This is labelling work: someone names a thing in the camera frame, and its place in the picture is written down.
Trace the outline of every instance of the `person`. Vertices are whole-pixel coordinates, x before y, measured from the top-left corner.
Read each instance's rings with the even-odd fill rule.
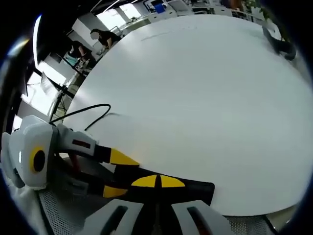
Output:
[[[114,43],[121,40],[121,38],[115,33],[112,33],[111,31],[102,31],[97,28],[90,32],[90,36],[92,39],[98,39],[99,42],[108,49],[111,49]]]
[[[88,67],[93,68],[96,64],[96,60],[91,54],[91,50],[85,47],[79,41],[73,41],[71,49],[68,51],[68,55],[74,58],[82,59],[83,61],[89,61]]]

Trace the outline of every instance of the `desk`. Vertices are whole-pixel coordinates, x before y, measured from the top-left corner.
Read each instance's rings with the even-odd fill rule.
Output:
[[[213,182],[223,215],[296,204],[313,166],[313,94],[276,55],[262,28],[217,15],[146,25],[102,58],[69,112],[99,103],[112,115],[90,128],[143,168]],[[64,124],[83,130],[103,114]]]

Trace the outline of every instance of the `round table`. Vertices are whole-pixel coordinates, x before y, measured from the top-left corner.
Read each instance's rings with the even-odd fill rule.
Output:
[[[213,182],[223,215],[279,211],[302,197],[313,166],[311,87],[254,23],[198,15],[123,38],[101,59],[69,112],[111,113],[88,132],[141,167]],[[83,130],[104,108],[65,120]]]

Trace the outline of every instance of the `yellow stripe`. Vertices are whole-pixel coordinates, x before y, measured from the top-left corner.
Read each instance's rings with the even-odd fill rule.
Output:
[[[139,165],[138,162],[114,148],[111,149],[110,163],[116,165]]]
[[[156,184],[156,178],[157,178],[157,175],[150,175],[147,177],[143,177],[134,181],[132,183],[132,186],[154,188]]]
[[[127,192],[127,189],[122,188],[112,188],[110,186],[105,185],[103,189],[103,197],[110,198],[110,197],[118,197],[124,195]]]
[[[35,167],[34,167],[34,158],[36,156],[36,153],[38,153],[40,150],[44,150],[44,147],[42,146],[37,146],[35,148],[33,148],[33,150],[31,151],[30,153],[30,156],[29,156],[29,168],[30,170],[33,172],[33,173],[38,173],[36,170],[35,170]]]
[[[162,188],[185,187],[185,184],[173,177],[161,175]]]

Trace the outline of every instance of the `yellow triangle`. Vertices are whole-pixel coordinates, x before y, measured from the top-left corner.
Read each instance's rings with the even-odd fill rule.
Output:
[[[173,177],[161,175],[162,188],[185,187],[185,184]]]
[[[138,162],[126,156],[124,153],[116,150],[115,148],[111,149],[110,163],[116,165],[139,165]]]
[[[110,198],[110,197],[118,197],[124,195],[127,192],[127,189],[122,188],[112,188],[110,186],[105,185],[103,189],[103,197]]]
[[[156,178],[157,178],[157,175],[150,175],[147,177],[143,177],[134,181],[132,183],[132,186],[154,188],[156,184]]]

